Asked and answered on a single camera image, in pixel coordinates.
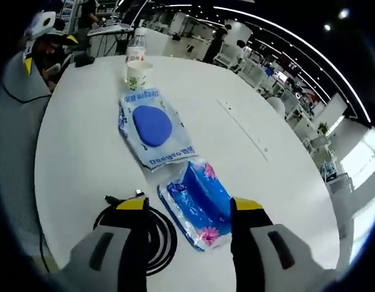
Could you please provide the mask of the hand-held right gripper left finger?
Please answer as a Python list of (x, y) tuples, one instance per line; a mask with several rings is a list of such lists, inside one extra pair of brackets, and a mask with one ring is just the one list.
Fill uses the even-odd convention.
[(75, 291), (146, 291), (149, 200), (123, 201), (72, 250), (68, 277)]

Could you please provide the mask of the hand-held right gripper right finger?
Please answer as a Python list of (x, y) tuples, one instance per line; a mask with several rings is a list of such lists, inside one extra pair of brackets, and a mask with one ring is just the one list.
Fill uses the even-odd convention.
[(310, 247), (282, 224), (275, 224), (256, 201), (230, 200), (230, 250), (237, 291), (324, 291), (336, 280)]

